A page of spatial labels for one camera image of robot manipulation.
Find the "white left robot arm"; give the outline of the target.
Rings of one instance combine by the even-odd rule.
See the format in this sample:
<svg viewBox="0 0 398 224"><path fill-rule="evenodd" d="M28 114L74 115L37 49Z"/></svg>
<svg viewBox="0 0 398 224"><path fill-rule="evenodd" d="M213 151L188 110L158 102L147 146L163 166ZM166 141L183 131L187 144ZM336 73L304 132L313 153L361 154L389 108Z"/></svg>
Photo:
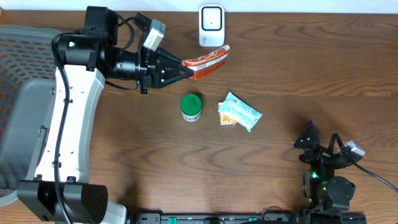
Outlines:
<svg viewBox="0 0 398 224"><path fill-rule="evenodd" d="M189 78L193 70L160 47L165 26L136 14L128 19L90 6L81 30L51 42L56 64L55 104L46 146L19 200L40 220L55 223L132 223L124 205L90 183L90 141L97 103L113 79L133 80L146 94Z"/></svg>

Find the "red TOP chocolate bar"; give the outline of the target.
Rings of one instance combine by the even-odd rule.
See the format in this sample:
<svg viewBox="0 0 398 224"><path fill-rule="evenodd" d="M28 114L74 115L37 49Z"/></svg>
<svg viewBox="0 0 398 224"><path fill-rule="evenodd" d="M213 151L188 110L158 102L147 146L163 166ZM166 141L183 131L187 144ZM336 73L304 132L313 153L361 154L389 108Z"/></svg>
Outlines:
<svg viewBox="0 0 398 224"><path fill-rule="evenodd" d="M195 58L186 59L181 62L181 65L193 70L192 78L199 80L205 78L216 69L222 67L226 63L229 55L229 44L223 45L220 48L210 52L207 55Z"/></svg>

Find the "teal snack packet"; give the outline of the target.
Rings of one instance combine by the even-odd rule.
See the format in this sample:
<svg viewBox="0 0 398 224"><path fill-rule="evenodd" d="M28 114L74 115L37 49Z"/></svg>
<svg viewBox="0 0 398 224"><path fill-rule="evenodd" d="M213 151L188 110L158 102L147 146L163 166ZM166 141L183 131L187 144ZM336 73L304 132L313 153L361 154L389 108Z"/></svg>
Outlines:
<svg viewBox="0 0 398 224"><path fill-rule="evenodd" d="M224 102L222 102L219 113L224 113L231 119L236 120L240 125L244 126L250 133L262 116L262 113L249 106L232 92L229 92Z"/></svg>

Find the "green lid jar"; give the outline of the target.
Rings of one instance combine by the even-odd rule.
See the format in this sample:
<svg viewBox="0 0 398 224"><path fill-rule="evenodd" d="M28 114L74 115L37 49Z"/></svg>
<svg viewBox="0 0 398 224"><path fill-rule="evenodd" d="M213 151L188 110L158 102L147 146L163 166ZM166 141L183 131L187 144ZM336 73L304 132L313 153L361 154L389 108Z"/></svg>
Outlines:
<svg viewBox="0 0 398 224"><path fill-rule="evenodd" d="M185 95L180 102L182 118L188 122L195 122L200 119L202 103L199 96L194 94Z"/></svg>

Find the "orange snack box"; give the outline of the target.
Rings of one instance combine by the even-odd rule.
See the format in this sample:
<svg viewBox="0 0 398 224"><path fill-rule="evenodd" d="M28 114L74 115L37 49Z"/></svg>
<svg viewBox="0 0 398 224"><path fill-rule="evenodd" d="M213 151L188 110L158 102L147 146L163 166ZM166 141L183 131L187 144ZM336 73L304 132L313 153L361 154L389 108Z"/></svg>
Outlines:
<svg viewBox="0 0 398 224"><path fill-rule="evenodd" d="M235 125L237 123L236 120L230 118L227 116L224 112L219 112L219 119L220 119L220 125Z"/></svg>

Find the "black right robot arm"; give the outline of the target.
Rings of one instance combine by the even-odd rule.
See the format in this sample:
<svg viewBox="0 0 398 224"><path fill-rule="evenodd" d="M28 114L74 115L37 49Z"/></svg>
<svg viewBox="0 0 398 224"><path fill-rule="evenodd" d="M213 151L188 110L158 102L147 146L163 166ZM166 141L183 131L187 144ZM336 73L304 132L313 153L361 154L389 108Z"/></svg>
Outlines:
<svg viewBox="0 0 398 224"><path fill-rule="evenodd" d="M303 194L309 198L313 212L341 213L349 210L355 185L335 170L352 166L349 144L343 144L337 133L332 134L329 145L321 145L313 121L309 121L294 148L302 149L299 160L310 166L303 175Z"/></svg>

